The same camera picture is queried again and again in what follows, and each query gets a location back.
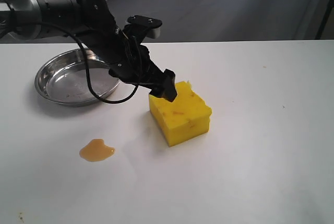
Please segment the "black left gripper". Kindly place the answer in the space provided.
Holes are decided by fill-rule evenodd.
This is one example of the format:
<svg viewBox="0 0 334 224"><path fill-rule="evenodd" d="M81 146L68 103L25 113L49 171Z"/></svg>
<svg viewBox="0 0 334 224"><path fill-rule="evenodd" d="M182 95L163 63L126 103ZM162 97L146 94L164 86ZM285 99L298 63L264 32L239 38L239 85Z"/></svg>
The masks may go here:
<svg viewBox="0 0 334 224"><path fill-rule="evenodd" d="M111 76L151 89L150 95L173 102L177 97L175 73L159 68L150 59L144 39L127 33L114 22L86 23L86 46L109 66Z"/></svg>

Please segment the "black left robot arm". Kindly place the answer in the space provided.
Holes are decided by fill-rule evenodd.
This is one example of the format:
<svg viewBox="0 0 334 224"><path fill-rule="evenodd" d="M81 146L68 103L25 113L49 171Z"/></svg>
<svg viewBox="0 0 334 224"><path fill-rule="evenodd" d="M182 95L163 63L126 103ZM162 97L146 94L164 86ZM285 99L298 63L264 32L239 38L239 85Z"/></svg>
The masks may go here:
<svg viewBox="0 0 334 224"><path fill-rule="evenodd" d="M82 51L90 49L107 64L109 74L167 101L177 96L175 73L160 70L143 46L156 38L162 22L130 16L120 28L106 0L1 0L1 36L18 40L70 37Z"/></svg>

